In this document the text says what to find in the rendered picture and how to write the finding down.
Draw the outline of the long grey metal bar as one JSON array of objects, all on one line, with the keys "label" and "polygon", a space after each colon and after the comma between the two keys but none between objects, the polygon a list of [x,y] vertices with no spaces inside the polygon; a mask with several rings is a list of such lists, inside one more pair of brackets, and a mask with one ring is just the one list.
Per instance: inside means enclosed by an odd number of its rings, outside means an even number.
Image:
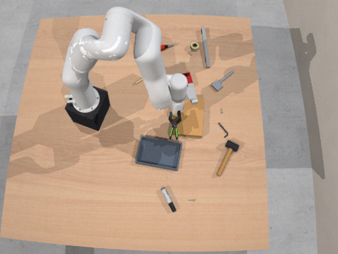
[{"label": "long grey metal bar", "polygon": [[201,32],[202,32],[202,37],[203,37],[203,46],[204,46],[204,50],[205,50],[205,62],[206,62],[206,67],[210,68],[210,59],[209,59],[209,55],[208,55],[208,45],[207,45],[207,40],[206,40],[206,32],[205,32],[205,27],[201,27]]}]

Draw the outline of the black-headed mallet with wooden handle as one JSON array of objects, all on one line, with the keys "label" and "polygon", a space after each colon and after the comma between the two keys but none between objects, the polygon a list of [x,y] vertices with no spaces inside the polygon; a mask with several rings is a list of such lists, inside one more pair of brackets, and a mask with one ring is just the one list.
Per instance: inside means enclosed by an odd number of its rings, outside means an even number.
[{"label": "black-headed mallet with wooden handle", "polygon": [[220,168],[217,172],[216,175],[218,176],[221,176],[223,170],[224,170],[224,167],[229,159],[229,156],[231,155],[231,152],[232,151],[235,151],[237,152],[237,150],[239,149],[239,145],[237,145],[236,143],[233,143],[232,141],[228,140],[225,147],[229,148],[227,153],[226,153],[226,156],[224,157],[224,160],[222,161],[222,164],[220,165]]}]

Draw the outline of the red rectangular tray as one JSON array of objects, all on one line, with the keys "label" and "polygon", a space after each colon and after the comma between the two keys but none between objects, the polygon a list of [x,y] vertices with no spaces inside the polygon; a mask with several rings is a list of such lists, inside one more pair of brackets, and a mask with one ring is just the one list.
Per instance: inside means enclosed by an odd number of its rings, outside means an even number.
[{"label": "red rectangular tray", "polygon": [[183,75],[187,78],[188,84],[193,83],[190,72],[183,73]]}]

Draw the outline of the red-handled screwdriver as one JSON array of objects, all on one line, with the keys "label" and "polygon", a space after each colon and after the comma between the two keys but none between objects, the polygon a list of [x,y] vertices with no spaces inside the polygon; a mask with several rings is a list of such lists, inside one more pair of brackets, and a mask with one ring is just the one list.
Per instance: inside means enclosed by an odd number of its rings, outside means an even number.
[{"label": "red-handled screwdriver", "polygon": [[[174,43],[174,44],[171,44],[171,45],[175,45],[177,43]],[[164,50],[166,49],[168,46],[171,46],[171,45],[161,45],[161,49],[160,50]]]}]

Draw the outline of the beige cylindrical collar with hole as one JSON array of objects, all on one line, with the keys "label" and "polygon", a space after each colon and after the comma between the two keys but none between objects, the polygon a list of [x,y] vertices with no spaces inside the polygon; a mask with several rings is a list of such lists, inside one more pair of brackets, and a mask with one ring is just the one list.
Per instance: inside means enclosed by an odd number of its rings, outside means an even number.
[{"label": "beige cylindrical collar with hole", "polygon": [[[194,46],[196,46],[196,47],[194,47]],[[199,44],[197,42],[192,42],[190,48],[191,48],[192,51],[197,51],[199,49]]]}]

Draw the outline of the light brown wooden board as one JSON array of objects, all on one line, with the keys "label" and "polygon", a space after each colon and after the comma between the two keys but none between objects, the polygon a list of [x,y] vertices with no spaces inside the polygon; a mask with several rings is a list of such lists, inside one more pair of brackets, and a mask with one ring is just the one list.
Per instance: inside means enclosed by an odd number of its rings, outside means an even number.
[{"label": "light brown wooden board", "polygon": [[195,105],[190,100],[184,101],[181,122],[177,124],[178,136],[202,138],[205,98],[198,97],[197,100]]}]

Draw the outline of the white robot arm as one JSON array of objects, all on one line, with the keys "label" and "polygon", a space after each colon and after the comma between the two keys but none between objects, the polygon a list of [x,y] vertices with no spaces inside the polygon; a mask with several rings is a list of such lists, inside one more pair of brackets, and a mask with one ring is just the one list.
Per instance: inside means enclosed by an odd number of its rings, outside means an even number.
[{"label": "white robot arm", "polygon": [[[198,103],[193,83],[180,73],[166,74],[161,55],[162,32],[145,17],[124,7],[113,7],[105,16],[101,39],[91,28],[75,32],[68,46],[62,82],[71,94],[67,103],[81,113],[95,110],[100,97],[93,88],[89,71],[98,60],[116,61],[128,51],[131,32],[135,33],[133,56],[154,108],[166,109],[172,101]],[[187,94],[186,94],[187,93]],[[96,95],[96,96],[95,96]]]}]

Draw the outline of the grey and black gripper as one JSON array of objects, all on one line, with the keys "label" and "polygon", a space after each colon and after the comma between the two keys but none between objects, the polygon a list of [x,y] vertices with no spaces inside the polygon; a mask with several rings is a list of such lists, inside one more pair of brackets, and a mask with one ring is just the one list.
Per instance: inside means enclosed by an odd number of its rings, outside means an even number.
[{"label": "grey and black gripper", "polygon": [[178,114],[178,116],[180,116],[180,111],[181,113],[183,112],[183,104],[184,104],[183,101],[180,103],[175,103],[172,101],[171,108],[173,114]]}]

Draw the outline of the white marker with black cap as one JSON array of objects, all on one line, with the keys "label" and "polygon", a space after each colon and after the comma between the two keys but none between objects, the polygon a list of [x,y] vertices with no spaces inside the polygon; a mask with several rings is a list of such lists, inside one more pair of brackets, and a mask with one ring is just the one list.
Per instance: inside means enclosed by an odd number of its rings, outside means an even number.
[{"label": "white marker with black cap", "polygon": [[175,208],[175,206],[174,206],[174,204],[173,204],[170,196],[168,195],[168,192],[166,191],[166,188],[162,188],[161,191],[162,191],[162,193],[163,193],[163,195],[164,195],[164,197],[165,197],[168,205],[170,206],[172,212],[175,212],[176,208]]}]

